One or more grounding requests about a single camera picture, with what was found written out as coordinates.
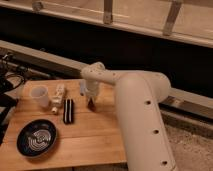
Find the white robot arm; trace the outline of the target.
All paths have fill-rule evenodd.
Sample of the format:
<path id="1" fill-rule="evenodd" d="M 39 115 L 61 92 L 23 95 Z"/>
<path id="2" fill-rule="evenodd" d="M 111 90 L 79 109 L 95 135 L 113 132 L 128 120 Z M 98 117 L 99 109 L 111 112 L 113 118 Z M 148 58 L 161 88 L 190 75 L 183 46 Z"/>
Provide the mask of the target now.
<path id="1" fill-rule="evenodd" d="M 95 102 L 100 83 L 114 85 L 116 114 L 129 171 L 179 171 L 159 109 L 171 89 L 162 73 L 107 70 L 101 62 L 84 67 L 87 101 Z"/>

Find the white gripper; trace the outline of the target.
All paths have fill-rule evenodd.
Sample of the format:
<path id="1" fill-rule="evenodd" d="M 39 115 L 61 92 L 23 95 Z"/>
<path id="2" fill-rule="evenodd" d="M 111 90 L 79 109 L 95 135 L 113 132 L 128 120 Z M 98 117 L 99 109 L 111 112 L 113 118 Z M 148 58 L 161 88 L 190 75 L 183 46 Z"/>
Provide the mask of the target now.
<path id="1" fill-rule="evenodd" d="M 86 103 L 87 105 L 91 102 L 91 97 L 93 101 L 93 105 L 96 105 L 97 103 L 97 95 L 99 94 L 99 83 L 97 81 L 86 81 Z"/>

